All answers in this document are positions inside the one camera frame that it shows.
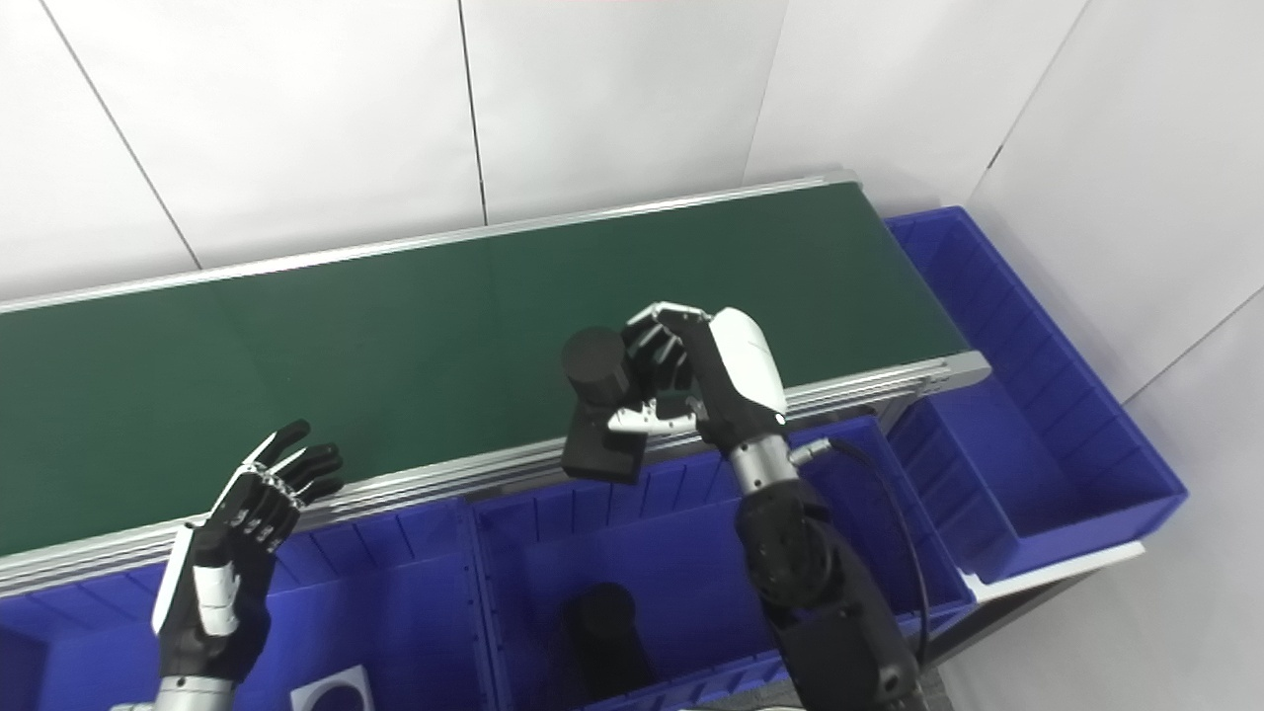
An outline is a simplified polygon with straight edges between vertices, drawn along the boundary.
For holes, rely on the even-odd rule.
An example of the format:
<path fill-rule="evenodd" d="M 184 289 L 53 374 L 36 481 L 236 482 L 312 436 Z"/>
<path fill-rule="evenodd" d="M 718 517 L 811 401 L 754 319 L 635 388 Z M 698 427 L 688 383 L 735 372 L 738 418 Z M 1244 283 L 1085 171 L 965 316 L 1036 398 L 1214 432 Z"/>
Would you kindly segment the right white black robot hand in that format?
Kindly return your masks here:
<path fill-rule="evenodd" d="M 640 396 L 605 419 L 609 431 L 696 431 L 723 454 L 784 431 L 784 383 L 762 329 L 744 311 L 660 301 L 621 334 Z"/>

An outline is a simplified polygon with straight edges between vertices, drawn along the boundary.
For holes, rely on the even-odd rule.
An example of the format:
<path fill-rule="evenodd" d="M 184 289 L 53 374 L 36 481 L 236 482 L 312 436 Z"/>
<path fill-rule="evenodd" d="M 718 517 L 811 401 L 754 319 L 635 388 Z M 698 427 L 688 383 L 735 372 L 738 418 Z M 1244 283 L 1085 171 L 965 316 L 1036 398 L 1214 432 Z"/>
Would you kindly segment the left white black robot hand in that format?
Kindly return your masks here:
<path fill-rule="evenodd" d="M 306 509 L 343 490 L 332 442 L 302 445 L 306 420 L 244 455 L 205 517 L 177 530 L 152 616 L 159 676 L 239 684 L 270 634 L 277 553 Z"/>

